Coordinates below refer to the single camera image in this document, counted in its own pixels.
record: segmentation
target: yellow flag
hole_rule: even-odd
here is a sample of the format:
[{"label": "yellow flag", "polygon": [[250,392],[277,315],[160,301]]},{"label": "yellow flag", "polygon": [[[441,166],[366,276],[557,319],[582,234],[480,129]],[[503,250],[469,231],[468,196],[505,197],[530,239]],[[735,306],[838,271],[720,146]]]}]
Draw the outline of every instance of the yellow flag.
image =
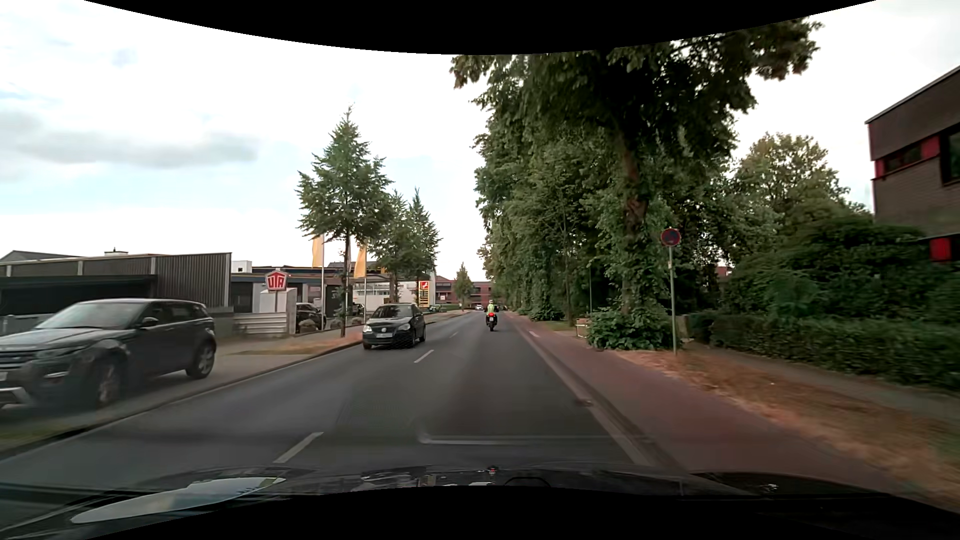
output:
[{"label": "yellow flag", "polygon": [[324,238],[315,236],[313,238],[313,264],[314,268],[324,267]]},{"label": "yellow flag", "polygon": [[353,267],[353,277],[367,277],[367,246],[360,246],[360,253],[357,254],[357,264]]}]

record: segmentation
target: car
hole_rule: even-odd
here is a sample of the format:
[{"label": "car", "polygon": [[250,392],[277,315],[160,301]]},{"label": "car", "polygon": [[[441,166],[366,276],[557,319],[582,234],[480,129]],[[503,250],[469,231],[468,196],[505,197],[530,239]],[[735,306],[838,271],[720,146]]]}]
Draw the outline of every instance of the car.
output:
[{"label": "car", "polygon": [[307,302],[297,302],[297,331],[300,331],[300,323],[307,319],[317,323],[319,330],[326,328],[326,316],[320,313],[316,306]]},{"label": "car", "polygon": [[0,405],[101,408],[144,380],[184,370],[204,379],[217,351],[198,302],[78,302],[32,329],[0,336]]},{"label": "car", "polygon": [[384,304],[373,311],[363,327],[363,348],[376,345],[413,347],[426,341],[426,321],[416,304]]}]

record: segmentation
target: car hood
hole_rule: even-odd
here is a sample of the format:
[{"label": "car hood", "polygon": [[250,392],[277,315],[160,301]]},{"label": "car hood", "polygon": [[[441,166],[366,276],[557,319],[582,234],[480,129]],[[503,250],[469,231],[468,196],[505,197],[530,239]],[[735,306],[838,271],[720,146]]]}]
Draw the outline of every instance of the car hood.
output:
[{"label": "car hood", "polygon": [[34,329],[0,336],[0,351],[50,349],[99,341],[123,333],[92,328]]},{"label": "car hood", "polygon": [[367,324],[372,325],[402,325],[403,323],[409,323],[410,319],[413,317],[386,317],[371,319],[367,321]]},{"label": "car hood", "polygon": [[[144,482],[131,489],[110,492],[63,490],[67,510],[40,522],[5,529],[9,533],[68,530],[110,522],[110,527],[133,528],[145,516],[183,511],[205,513],[228,507],[224,503],[258,503],[296,496],[325,495],[399,487],[539,486],[609,491],[664,497],[744,497],[795,494],[873,494],[869,490],[783,475],[759,473],[666,473],[631,464],[554,462],[500,469],[416,465],[350,474],[279,465],[210,469]],[[29,496],[36,489],[0,485],[11,495],[17,488]]]}]

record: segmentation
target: road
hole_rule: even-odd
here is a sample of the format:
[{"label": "road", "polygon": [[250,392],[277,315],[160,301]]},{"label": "road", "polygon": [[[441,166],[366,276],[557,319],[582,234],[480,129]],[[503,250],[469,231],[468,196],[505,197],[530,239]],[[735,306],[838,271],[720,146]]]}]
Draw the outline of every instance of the road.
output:
[{"label": "road", "polygon": [[[0,461],[0,479],[110,489],[215,467],[359,473],[630,458],[507,317],[427,326],[411,349],[351,347]],[[5,505],[0,525],[42,513]]]}]

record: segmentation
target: car wheel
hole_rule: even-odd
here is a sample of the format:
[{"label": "car wheel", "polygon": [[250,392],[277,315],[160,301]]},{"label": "car wheel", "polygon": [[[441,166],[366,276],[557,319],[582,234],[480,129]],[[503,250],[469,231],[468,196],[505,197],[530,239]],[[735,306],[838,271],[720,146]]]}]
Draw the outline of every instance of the car wheel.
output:
[{"label": "car wheel", "polygon": [[123,372],[120,364],[108,358],[97,362],[90,373],[87,388],[87,403],[93,408],[103,408],[116,403],[123,391]]},{"label": "car wheel", "polygon": [[186,368],[187,377],[190,379],[205,379],[213,371],[213,358],[215,356],[216,352],[213,349],[213,344],[209,341],[202,343],[194,352],[190,367]]}]

